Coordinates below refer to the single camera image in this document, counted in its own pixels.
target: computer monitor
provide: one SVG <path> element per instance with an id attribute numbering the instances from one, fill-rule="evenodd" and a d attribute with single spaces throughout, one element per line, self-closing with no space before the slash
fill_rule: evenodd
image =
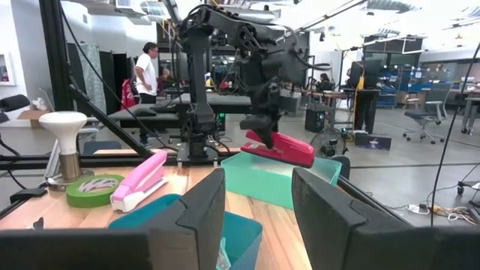
<path id="1" fill-rule="evenodd" d="M 380 76 L 380 60 L 354 61 L 350 68 L 349 84 L 356 87 L 359 84 L 360 76 L 364 75 L 364 89 L 375 89 Z"/>

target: green tape roll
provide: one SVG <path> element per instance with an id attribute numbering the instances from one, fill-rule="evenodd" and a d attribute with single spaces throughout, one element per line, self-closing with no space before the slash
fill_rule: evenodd
<path id="1" fill-rule="evenodd" d="M 67 187 L 67 203 L 76 208 L 106 206 L 123 179 L 121 175 L 108 174 L 81 178 Z"/>

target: blue plastic bin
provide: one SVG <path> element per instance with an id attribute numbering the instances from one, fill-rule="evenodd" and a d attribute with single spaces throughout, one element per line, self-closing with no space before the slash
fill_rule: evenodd
<path id="1" fill-rule="evenodd" d="M 296 166 L 245 152 L 227 158 L 221 166 L 228 191 L 293 209 L 292 174 Z M 340 162 L 315 158 L 307 170 L 336 185 L 341 168 Z"/>
<path id="2" fill-rule="evenodd" d="M 175 202 L 180 195 L 168 194 L 113 221 L 109 229 L 131 229 L 145 223 Z M 225 211 L 222 237 L 225 250 L 232 263 L 231 270 L 254 270 L 262 241 L 263 227 L 255 220 Z"/>

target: office chair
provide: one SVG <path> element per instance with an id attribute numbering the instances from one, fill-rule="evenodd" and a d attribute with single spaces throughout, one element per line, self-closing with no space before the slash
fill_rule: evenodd
<path id="1" fill-rule="evenodd" d="M 433 84 L 432 89 L 428 91 L 425 97 L 425 104 L 423 109 L 408 110 L 404 113 L 406 117 L 410 117 L 421 125 L 420 130 L 408 130 L 403 133 L 403 137 L 406 137 L 407 141 L 410 141 L 410 134 L 419 134 L 420 139 L 425 137 L 431 139 L 430 143 L 435 144 L 434 137 L 425 130 L 425 126 L 430 123 L 436 123 L 439 125 L 442 120 L 447 119 L 447 112 L 445 109 L 446 99 L 449 96 L 451 83 L 436 83 Z M 440 138 L 440 142 L 443 143 L 445 139 Z"/>

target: wooden table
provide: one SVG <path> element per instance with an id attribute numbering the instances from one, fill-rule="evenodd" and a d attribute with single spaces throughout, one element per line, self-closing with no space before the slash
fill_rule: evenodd
<path id="1" fill-rule="evenodd" d="M 132 169 L 98 168 L 95 170 L 95 174 L 112 173 L 125 176 Z M 183 194 L 213 169 L 213 166 L 195 166 L 184 169 L 168 166 L 166 175 L 169 177 L 169 183 L 155 191 L 138 207 L 144 206 L 164 194 Z M 252 218 L 263 225 L 263 237 L 256 261 L 256 269 L 311 269 L 292 210 L 228 191 L 226 192 L 225 210 L 246 218 Z M 25 229 L 42 217 L 47 229 L 100 228 L 106 227 L 121 216 L 122 214 L 114 212 L 110 205 L 88 209 L 71 208 L 66 203 L 65 193 L 49 191 L 47 195 L 41 198 L 30 199 L 17 210 L 1 219 L 0 229 Z"/>

